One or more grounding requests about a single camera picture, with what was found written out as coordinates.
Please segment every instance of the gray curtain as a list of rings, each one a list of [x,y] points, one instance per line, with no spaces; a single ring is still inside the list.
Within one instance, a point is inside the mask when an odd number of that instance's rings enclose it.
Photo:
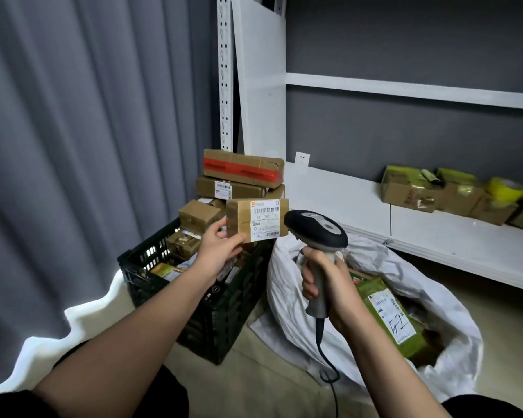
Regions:
[[[194,196],[214,4],[0,0],[0,382]]]

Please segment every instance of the wall outlet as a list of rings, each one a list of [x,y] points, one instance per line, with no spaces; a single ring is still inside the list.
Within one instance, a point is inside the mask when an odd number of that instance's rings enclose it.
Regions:
[[[294,164],[300,164],[300,165],[308,165],[308,162],[310,161],[310,154],[306,153],[299,153],[297,151],[297,156],[294,159]]]

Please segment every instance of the black plastic crate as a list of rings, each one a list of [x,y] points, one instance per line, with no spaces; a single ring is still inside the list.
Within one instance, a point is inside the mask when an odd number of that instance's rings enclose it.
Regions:
[[[134,249],[118,257],[130,296],[139,307],[169,282],[149,272],[159,262],[178,265],[181,259],[168,250],[166,238],[180,227],[178,219],[163,227]],[[234,276],[230,285],[220,284],[219,291],[207,296],[190,317],[178,336],[178,343],[195,354],[219,365],[246,322],[246,318],[265,290],[267,266],[274,240],[261,241],[247,264]]]

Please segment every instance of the hand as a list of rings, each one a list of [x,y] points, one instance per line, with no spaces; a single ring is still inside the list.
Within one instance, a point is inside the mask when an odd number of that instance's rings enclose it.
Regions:
[[[302,294],[306,299],[312,299],[320,295],[318,288],[314,284],[314,275],[308,264],[316,262],[320,264],[327,277],[327,291],[329,301],[329,320],[331,324],[344,335],[346,322],[354,314],[355,306],[360,305],[362,299],[356,286],[351,279],[347,265],[337,255],[335,264],[321,251],[305,246],[302,253],[307,261],[302,268]]]
[[[239,245],[246,240],[246,236],[242,233],[227,239],[226,231],[221,231],[224,225],[226,225],[226,217],[209,226],[201,238],[200,250],[192,264],[192,267],[205,276],[211,284],[215,282],[215,277],[225,262],[242,251],[242,246]]]

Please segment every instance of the red tape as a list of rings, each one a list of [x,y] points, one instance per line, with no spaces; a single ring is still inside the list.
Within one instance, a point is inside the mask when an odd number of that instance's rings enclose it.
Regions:
[[[249,177],[265,182],[276,183],[282,180],[283,171],[268,170],[251,165],[230,163],[228,161],[216,160],[214,158],[203,159],[203,168],[214,172],[236,174],[242,177]]]

